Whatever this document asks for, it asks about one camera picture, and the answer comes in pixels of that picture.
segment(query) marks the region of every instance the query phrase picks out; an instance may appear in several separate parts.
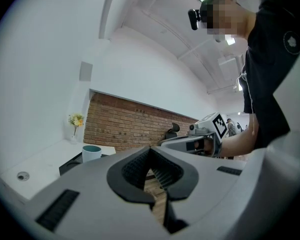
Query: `round hole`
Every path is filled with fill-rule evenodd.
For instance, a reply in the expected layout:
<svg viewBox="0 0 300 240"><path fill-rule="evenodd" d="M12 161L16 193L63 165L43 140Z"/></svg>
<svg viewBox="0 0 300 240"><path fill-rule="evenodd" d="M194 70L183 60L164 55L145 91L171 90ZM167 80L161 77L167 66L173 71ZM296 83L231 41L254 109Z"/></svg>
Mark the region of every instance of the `round hole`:
<svg viewBox="0 0 300 240"><path fill-rule="evenodd" d="M25 182L29 179L30 175L26 171L21 171L16 175L19 181Z"/></svg>

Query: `black slot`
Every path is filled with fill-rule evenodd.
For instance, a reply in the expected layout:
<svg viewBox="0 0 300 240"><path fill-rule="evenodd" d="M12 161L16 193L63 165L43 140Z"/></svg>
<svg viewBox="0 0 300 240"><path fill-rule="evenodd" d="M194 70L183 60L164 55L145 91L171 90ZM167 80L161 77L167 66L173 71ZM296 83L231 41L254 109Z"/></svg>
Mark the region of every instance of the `black slot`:
<svg viewBox="0 0 300 240"><path fill-rule="evenodd" d="M147 173L152 169L170 201L188 198L199 180L198 171L156 147L144 147L111 166L106 180L109 187L127 202L155 205L152 195L145 193Z"/></svg>
<svg viewBox="0 0 300 240"><path fill-rule="evenodd" d="M185 147L186 147L186 151L195 150L195 142L194 141L186 142Z"/></svg>
<svg viewBox="0 0 300 240"><path fill-rule="evenodd" d="M225 166L220 166L216 170L220 171L220 172L227 173L227 174L237 175L237 176L239 176L242 172L242 170L234 169L234 168L230 168L230 167L225 167Z"/></svg>
<svg viewBox="0 0 300 240"><path fill-rule="evenodd" d="M171 201L167 198L165 203L165 213L164 213L164 227L169 231L170 234L178 232L188 226L188 224L182 220L177 219L174 210L171 206Z"/></svg>
<svg viewBox="0 0 300 240"><path fill-rule="evenodd" d="M51 204L42 215L36 220L38 224L45 227L47 230L54 231L63 216L70 209L79 192L73 190L65 190L58 198Z"/></svg>

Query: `human hand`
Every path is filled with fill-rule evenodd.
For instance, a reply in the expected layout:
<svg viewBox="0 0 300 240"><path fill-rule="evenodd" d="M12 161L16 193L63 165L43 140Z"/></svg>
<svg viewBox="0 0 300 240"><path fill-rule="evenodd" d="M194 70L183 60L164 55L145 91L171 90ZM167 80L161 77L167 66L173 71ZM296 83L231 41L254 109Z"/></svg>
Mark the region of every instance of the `human hand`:
<svg viewBox="0 0 300 240"><path fill-rule="evenodd" d="M210 138L201 139L199 141L196 141L194 143L195 149L202 149L206 155L212 155L212 152L214 150L214 143L213 140Z"/></svg>

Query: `black rubber pad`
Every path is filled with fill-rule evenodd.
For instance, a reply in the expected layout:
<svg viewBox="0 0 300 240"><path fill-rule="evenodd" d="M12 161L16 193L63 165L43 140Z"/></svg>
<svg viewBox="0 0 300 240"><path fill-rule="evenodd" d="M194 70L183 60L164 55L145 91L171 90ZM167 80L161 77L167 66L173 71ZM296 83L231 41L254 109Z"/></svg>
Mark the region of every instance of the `black rubber pad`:
<svg viewBox="0 0 300 240"><path fill-rule="evenodd" d="M51 204L43 214L36 220L41 226L47 230L54 231L56 226L62 220L63 216L70 209L79 192L73 190L65 190L59 197Z"/></svg>
<svg viewBox="0 0 300 240"><path fill-rule="evenodd" d="M220 166L218 169L216 169L217 171L220 171L220 172L224 172L224 173L227 173L227 174L232 174L232 175L237 175L239 176L242 172L242 170L239 170L239 169L233 169L233 168L230 168L230 167L225 167L225 166Z"/></svg>

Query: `black t-shirt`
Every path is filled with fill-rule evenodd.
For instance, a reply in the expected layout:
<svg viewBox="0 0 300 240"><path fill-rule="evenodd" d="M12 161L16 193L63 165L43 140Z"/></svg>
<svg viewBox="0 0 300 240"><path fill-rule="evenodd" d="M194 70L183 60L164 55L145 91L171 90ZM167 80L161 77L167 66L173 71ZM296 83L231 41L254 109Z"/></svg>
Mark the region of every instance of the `black t-shirt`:
<svg viewBox="0 0 300 240"><path fill-rule="evenodd" d="M290 130L273 93L300 53L298 25L294 15L283 7L280 0L261 0L255 26L247 40L243 67L247 82L239 79L243 88L243 111L254 112L259 123L255 149L266 147Z"/></svg>

